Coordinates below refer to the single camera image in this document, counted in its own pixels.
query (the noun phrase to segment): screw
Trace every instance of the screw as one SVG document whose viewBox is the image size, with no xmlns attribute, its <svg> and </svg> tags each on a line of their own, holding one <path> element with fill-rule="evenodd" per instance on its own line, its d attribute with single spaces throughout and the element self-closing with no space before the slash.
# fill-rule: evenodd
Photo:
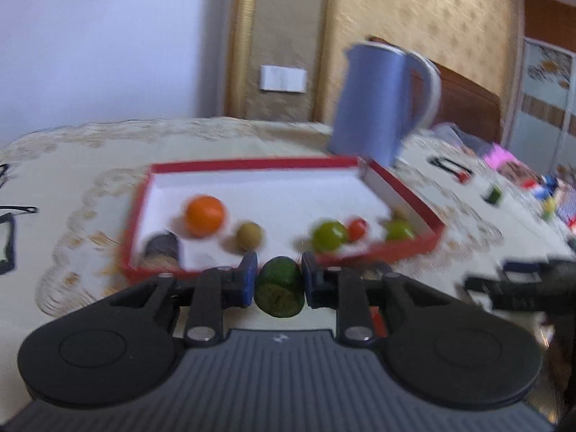
<svg viewBox="0 0 576 432">
<path fill-rule="evenodd" d="M 194 341 L 210 341 L 216 336 L 216 331 L 210 327 L 194 327 L 190 328 L 186 335 Z"/>
<path fill-rule="evenodd" d="M 346 329 L 344 334 L 352 341 L 368 341 L 373 333 L 367 327 L 350 327 Z"/>
</svg>

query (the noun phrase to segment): pitcher handle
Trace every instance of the pitcher handle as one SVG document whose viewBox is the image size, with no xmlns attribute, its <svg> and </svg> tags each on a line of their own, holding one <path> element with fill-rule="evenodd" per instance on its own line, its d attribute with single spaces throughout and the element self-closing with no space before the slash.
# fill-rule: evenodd
<svg viewBox="0 0 576 432">
<path fill-rule="evenodd" d="M 424 101 L 421 111 L 417 112 L 414 118 L 405 126 L 403 137 L 417 128 L 427 129 L 430 127 L 438 112 L 442 94 L 440 71 L 436 65 L 414 51 L 407 50 L 406 55 L 408 56 L 408 67 L 418 71 L 424 81 Z"/>
</svg>

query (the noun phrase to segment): red ball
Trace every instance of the red ball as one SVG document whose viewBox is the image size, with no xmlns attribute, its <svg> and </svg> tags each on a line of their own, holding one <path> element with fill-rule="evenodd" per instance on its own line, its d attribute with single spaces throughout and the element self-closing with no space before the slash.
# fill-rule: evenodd
<svg viewBox="0 0 576 432">
<path fill-rule="evenodd" d="M 349 242 L 357 242 L 360 240 L 366 232 L 368 231 L 368 222 L 366 222 L 361 217 L 355 217 L 351 221 L 348 222 L 346 229 L 348 229 L 348 241 Z"/>
</svg>

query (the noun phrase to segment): gray ribbed plate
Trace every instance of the gray ribbed plate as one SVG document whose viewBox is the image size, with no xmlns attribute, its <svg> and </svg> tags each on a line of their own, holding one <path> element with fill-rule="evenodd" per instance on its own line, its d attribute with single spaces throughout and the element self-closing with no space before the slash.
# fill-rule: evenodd
<svg viewBox="0 0 576 432">
<path fill-rule="evenodd" d="M 495 411 L 449 410 L 399 387 L 374 353 L 338 345 L 329 330 L 232 330 L 186 352 L 156 390 L 101 410 L 34 401 L 8 432 L 547 432 L 518 402 Z"/>
</svg>

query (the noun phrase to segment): glass door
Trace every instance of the glass door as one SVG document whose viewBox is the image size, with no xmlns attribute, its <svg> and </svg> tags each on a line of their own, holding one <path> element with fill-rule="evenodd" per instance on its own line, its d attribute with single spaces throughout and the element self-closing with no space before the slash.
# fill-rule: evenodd
<svg viewBox="0 0 576 432">
<path fill-rule="evenodd" d="M 572 72 L 575 71 L 576 60 L 573 63 Z M 560 141 L 554 165 L 555 172 L 560 177 L 572 184 L 576 182 L 576 95 L 574 93 L 571 93 L 570 96 L 567 128 Z"/>
<path fill-rule="evenodd" d="M 568 128 L 571 74 L 572 57 L 566 51 L 526 42 L 521 104 L 509 150 L 541 174 L 555 169 L 562 131 Z"/>
</svg>

